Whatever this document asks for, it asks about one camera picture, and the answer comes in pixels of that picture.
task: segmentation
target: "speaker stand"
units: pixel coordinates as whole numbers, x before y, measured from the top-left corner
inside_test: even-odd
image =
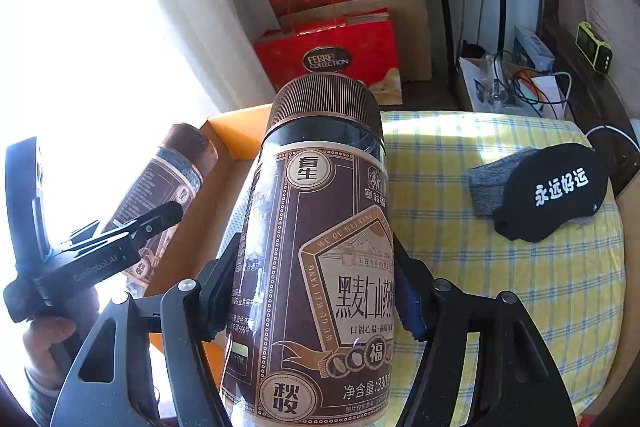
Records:
[[[504,50],[504,29],[507,25],[507,0],[500,0],[500,28],[498,29],[498,50]]]
[[[444,19],[444,36],[447,41],[447,73],[449,74],[449,89],[454,93],[456,81],[456,63],[453,52],[453,28],[451,26],[451,10],[449,0],[440,0]]]

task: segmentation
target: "ribbed lid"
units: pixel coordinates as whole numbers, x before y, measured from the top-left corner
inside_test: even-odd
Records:
[[[162,146],[187,158],[203,178],[218,161],[218,150],[211,140],[188,123],[173,124],[162,140]]]
[[[380,108],[364,84],[339,73],[309,73],[290,81],[276,95],[267,134],[304,116],[336,116],[355,121],[383,141]]]

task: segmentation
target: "finger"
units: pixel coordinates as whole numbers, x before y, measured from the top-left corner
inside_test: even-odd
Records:
[[[76,331],[76,324],[61,317],[39,317],[29,324],[22,341],[27,353],[33,357],[67,340]]]

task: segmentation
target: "yellow plaid cloth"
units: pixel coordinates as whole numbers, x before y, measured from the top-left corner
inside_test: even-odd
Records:
[[[604,385],[622,320],[622,221],[610,184],[590,224],[565,223],[532,244],[509,241],[490,219],[474,217],[466,172],[527,146],[590,146],[587,139],[571,122],[469,112],[387,112],[383,126],[392,227],[407,252],[466,293],[516,292],[560,369],[575,412],[583,411]],[[396,319],[388,425],[404,406],[423,349]],[[453,426],[466,423],[477,356],[473,334]]]

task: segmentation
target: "silver rivet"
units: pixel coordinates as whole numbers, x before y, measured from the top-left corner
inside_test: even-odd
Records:
[[[185,279],[178,282],[178,290],[181,292],[188,292],[196,287],[196,282],[193,279]]]
[[[516,302],[518,302],[518,298],[513,292],[502,292],[502,300],[507,304],[515,304]]]
[[[448,292],[451,289],[451,283],[446,279],[436,279],[433,281],[433,287],[439,292]]]
[[[127,292],[118,292],[116,295],[111,297],[111,302],[114,304],[124,304],[129,299],[129,294]]]

